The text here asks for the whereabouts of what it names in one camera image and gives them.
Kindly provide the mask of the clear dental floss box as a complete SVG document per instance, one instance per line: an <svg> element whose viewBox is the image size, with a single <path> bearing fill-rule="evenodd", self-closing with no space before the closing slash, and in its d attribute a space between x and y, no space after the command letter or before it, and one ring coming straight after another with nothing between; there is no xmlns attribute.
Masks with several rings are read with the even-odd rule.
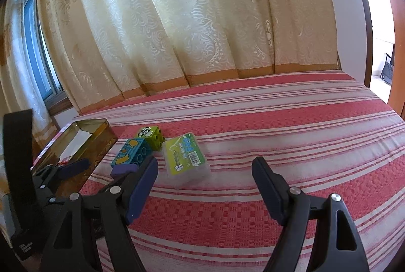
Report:
<svg viewBox="0 0 405 272"><path fill-rule="evenodd" d="M191 132L165 141L163 156L170 185L176 189L210 176L209 164Z"/></svg>

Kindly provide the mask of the white paper tray liner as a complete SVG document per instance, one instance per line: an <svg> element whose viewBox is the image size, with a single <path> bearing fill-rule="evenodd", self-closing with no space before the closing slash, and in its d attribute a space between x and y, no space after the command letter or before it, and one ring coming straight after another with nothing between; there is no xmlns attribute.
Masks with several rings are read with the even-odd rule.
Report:
<svg viewBox="0 0 405 272"><path fill-rule="evenodd" d="M67 145L66 149L61 153L59 162L68 162L90 137L90 132L79 130L72 141Z"/></svg>

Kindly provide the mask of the gold tin tray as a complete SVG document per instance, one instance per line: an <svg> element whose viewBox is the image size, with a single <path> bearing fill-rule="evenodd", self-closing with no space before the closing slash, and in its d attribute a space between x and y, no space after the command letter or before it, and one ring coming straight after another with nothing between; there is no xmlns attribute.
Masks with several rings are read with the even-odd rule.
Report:
<svg viewBox="0 0 405 272"><path fill-rule="evenodd" d="M81 190L116 141L117 136L106 119L75 121L58 133L36 158L32 174L39 174L47 166L71 167L80 160L88 160L87 168L61 181L56 194L67 197Z"/></svg>

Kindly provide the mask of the blue toy block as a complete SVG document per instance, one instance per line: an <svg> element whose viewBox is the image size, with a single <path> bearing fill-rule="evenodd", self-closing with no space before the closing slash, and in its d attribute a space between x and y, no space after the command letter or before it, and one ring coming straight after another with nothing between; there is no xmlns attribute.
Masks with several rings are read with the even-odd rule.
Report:
<svg viewBox="0 0 405 272"><path fill-rule="evenodd" d="M145 138L128 139L111 162L111 166L136 164L140 166L152 154L152 149Z"/></svg>

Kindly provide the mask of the green toy block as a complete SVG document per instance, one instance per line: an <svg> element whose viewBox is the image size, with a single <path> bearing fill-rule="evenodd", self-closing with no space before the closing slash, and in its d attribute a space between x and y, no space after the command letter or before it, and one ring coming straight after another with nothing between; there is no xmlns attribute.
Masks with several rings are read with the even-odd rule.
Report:
<svg viewBox="0 0 405 272"><path fill-rule="evenodd" d="M144 138L153 151L160 151L166 140L158 126L142 127L137 132L138 138Z"/></svg>

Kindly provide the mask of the cream patterned curtain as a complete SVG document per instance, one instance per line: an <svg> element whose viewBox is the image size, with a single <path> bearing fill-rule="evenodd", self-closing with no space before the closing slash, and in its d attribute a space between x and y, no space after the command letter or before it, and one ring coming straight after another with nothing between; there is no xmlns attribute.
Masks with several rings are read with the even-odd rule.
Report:
<svg viewBox="0 0 405 272"><path fill-rule="evenodd" d="M56 132L28 61L24 0L1 0L1 113ZM339 67L332 0L34 0L56 75L84 114L228 79Z"/></svg>

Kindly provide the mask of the dark chair in doorway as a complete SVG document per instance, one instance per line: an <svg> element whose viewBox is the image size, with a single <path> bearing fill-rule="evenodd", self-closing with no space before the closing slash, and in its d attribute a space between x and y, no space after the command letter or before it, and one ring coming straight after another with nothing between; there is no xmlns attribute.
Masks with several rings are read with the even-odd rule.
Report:
<svg viewBox="0 0 405 272"><path fill-rule="evenodd" d="M393 71L394 71L394 57L395 57L395 46L393 46L393 50L391 54L386 54L386 58L384 61L384 67L381 71L380 78L389 85L392 84L393 80Z"/></svg>

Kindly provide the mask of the orange wooden door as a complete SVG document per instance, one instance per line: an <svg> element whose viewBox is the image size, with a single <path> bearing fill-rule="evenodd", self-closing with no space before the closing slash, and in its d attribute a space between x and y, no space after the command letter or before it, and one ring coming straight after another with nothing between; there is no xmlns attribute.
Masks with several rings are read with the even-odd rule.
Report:
<svg viewBox="0 0 405 272"><path fill-rule="evenodd" d="M404 119L404 0L390 0L393 13L395 45L394 72L388 104Z"/></svg>

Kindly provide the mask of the window with frame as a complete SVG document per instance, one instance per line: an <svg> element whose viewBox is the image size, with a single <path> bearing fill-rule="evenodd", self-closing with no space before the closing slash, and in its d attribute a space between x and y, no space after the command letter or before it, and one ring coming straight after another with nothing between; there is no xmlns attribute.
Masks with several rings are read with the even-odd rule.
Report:
<svg viewBox="0 0 405 272"><path fill-rule="evenodd" d="M58 79L46 47L36 0L23 0L23 30L27 56L40 96L50 115L71 108L71 103Z"/></svg>

